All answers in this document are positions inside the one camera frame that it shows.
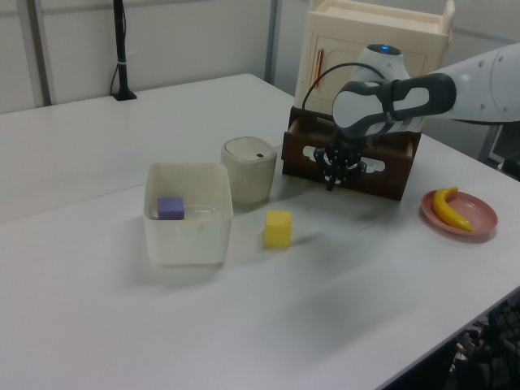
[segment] black stand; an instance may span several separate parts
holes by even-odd
[[[123,13],[123,0],[114,0],[115,42],[117,45],[119,92],[113,93],[112,96],[119,102],[137,99],[136,94],[128,87],[127,55],[124,49],[125,22]]]

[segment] banana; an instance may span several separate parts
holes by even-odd
[[[437,216],[449,226],[472,232],[473,227],[471,226],[470,221],[468,221],[462,215],[458,214],[446,202],[446,198],[450,194],[455,193],[457,190],[457,187],[438,189],[437,191],[435,191],[435,194],[433,195],[431,207],[433,208]]]

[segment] cup lid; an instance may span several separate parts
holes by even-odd
[[[276,158],[276,151],[267,142],[254,136],[243,136],[226,142],[224,149],[240,160],[258,161]]]

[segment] purple cube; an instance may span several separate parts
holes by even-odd
[[[184,201],[182,197],[160,197],[157,204],[158,218],[179,221],[184,219]]]

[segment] yellow cube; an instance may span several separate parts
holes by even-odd
[[[266,246],[289,246],[293,217],[290,211],[268,210],[263,242]]]

